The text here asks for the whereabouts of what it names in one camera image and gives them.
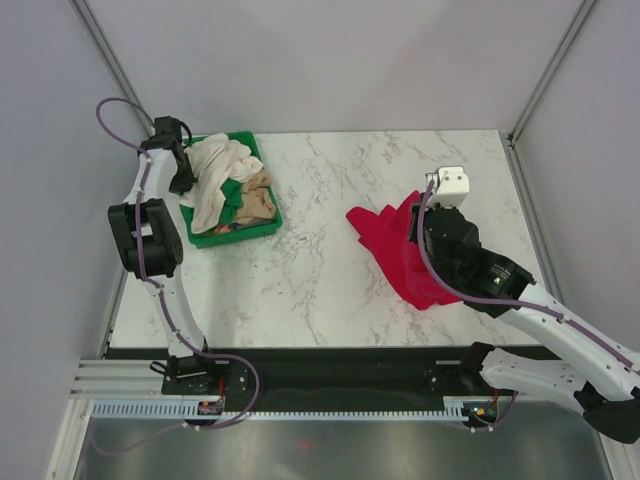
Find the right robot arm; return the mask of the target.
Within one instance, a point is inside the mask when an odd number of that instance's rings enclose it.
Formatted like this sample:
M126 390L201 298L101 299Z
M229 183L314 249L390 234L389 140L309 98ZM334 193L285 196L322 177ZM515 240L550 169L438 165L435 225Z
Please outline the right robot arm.
M534 338L552 360L473 343L458 367L467 392L510 390L562 405L600 434L639 439L639 355L606 337L554 298L508 257L482 247L478 228L456 208L410 208L409 240L427 271L469 308Z

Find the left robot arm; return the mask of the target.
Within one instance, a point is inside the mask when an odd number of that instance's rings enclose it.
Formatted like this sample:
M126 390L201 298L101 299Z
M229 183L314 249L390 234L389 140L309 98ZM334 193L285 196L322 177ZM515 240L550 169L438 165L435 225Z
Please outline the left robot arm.
M122 203L108 209L108 221L124 269L140 280L163 321L168 341L164 368L152 369L198 393L219 382L219 369L201 354L207 341L196 324L182 283L184 258L179 231L166 205L170 194L182 195L195 184L183 133L190 130L174 117L153 121L154 134L136 148L139 169Z

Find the green plastic bin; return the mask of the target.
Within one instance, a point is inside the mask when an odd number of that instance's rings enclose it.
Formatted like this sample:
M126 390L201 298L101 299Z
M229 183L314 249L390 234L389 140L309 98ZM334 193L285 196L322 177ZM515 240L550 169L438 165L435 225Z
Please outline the green plastic bin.
M252 154L255 155L264 164L261 158L261 153L256 138L252 132L240 131L227 133L227 135L230 139L238 140L240 143L248 146L251 149ZM190 146L204 138L205 137L195 138L191 142ZM180 199L179 212L185 224L188 241L198 249L205 249L214 246L253 240L275 234L277 230L282 226L283 219L273 192L273 178L272 185L269 188L269 191L271 194L271 198L276 206L275 218L272 221L262 221L248 225L240 225L235 223L234 221L231 224L227 225L218 223L214 228L200 235L193 234L191 231L193 209L191 207L182 205Z

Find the red t shirt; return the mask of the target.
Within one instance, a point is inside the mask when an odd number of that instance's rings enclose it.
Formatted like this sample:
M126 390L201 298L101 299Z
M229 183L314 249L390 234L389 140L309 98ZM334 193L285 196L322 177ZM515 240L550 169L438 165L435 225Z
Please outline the red t shirt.
M346 220L359 235L359 243L374 257L384 277L406 302L423 311L434 305L458 303L426 269L418 245L409 241L411 207L420 200L417 191L398 206L386 205L379 213L354 207Z

